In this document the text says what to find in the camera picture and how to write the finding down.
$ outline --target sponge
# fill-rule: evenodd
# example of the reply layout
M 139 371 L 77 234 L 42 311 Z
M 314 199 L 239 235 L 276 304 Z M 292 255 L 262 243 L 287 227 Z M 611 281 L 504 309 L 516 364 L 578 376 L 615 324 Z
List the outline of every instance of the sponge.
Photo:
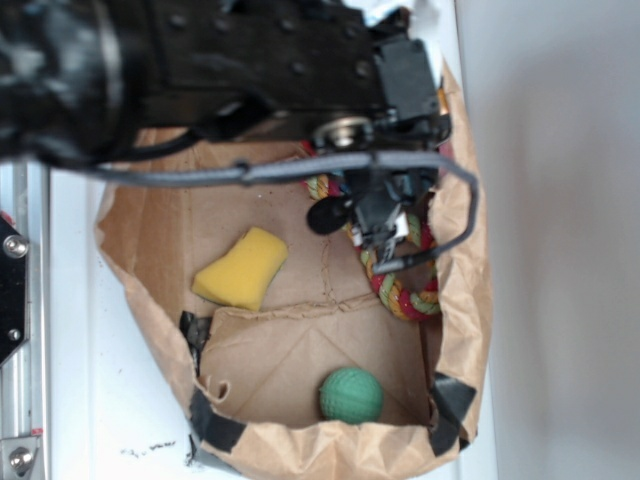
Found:
M 224 257 L 196 274 L 191 290 L 221 305 L 258 311 L 287 256 L 282 240 L 252 227 Z

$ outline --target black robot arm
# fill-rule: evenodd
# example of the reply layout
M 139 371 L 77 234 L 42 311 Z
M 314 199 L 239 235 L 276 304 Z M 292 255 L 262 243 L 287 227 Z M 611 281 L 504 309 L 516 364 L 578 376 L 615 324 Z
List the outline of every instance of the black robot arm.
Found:
M 450 121 L 408 19 L 398 10 L 367 28 L 362 12 L 339 0 L 2 0 L 0 158 L 28 155 L 154 184 L 100 164 L 160 158 L 202 140 L 307 140 L 321 156 L 306 170 L 260 167 L 261 177 L 249 159 L 155 184 L 287 181 L 333 172 L 331 155 L 342 155 L 348 196 L 319 206 L 310 226 L 329 233 L 351 221 L 363 246 L 378 252 L 378 270 L 410 266 L 428 255 L 393 259 L 401 210 L 451 165 L 428 153 L 448 137 Z M 135 147 L 150 127 L 186 130 Z M 391 151 L 425 154 L 394 166 Z

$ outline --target braided rope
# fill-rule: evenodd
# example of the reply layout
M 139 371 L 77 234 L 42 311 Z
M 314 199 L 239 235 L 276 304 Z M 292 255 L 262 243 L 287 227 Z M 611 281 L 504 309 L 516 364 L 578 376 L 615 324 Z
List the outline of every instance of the braided rope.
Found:
M 339 196 L 340 186 L 330 179 L 328 175 L 319 175 L 308 179 L 305 182 L 311 198 L 322 200 L 328 196 Z M 425 250 L 435 245 L 428 223 L 420 221 L 413 214 L 407 215 L 409 222 L 409 235 L 407 240 L 418 248 Z M 351 228 L 345 228 L 351 237 Z M 435 262 L 429 262 L 430 275 L 427 285 L 421 292 L 411 292 L 404 288 L 402 282 L 396 278 L 394 273 L 386 275 L 373 274 L 373 259 L 368 251 L 360 250 L 360 262 L 365 267 L 367 277 L 371 283 L 371 288 L 378 295 L 382 304 L 397 318 L 405 321 L 421 322 L 428 320 L 440 313 L 440 303 L 438 301 L 438 279 L 435 269 Z

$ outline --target rubber ball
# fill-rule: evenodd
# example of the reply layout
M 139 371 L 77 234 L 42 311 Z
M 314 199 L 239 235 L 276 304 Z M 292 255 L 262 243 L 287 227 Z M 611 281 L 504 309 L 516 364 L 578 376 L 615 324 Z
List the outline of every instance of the rubber ball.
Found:
M 382 413 L 380 383 L 361 368 L 341 368 L 333 372 L 320 388 L 320 408 L 327 420 L 351 425 L 375 422 Z

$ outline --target brown paper bag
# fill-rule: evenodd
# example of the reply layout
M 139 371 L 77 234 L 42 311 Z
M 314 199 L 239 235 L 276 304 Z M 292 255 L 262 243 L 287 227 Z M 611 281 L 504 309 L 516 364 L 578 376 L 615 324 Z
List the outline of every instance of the brown paper bag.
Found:
M 460 89 L 446 73 L 456 161 L 477 172 Z M 175 133 L 147 132 L 155 143 Z M 208 145 L 151 170 L 301 155 L 294 144 Z M 469 194 L 445 176 L 431 208 L 444 241 L 464 228 Z M 370 290 L 348 238 L 311 233 L 299 184 L 189 190 L 109 187 L 101 251 L 201 447 L 250 478 L 401 479 L 455 458 L 477 434 L 491 329 L 485 204 L 465 243 L 437 260 L 442 320 L 394 318 Z M 194 274 L 251 226 L 287 242 L 289 258 L 262 311 L 217 307 L 190 292 Z M 183 311 L 213 316 L 196 376 Z M 333 370 L 360 366 L 384 389 L 378 423 L 322 421 L 318 389 Z

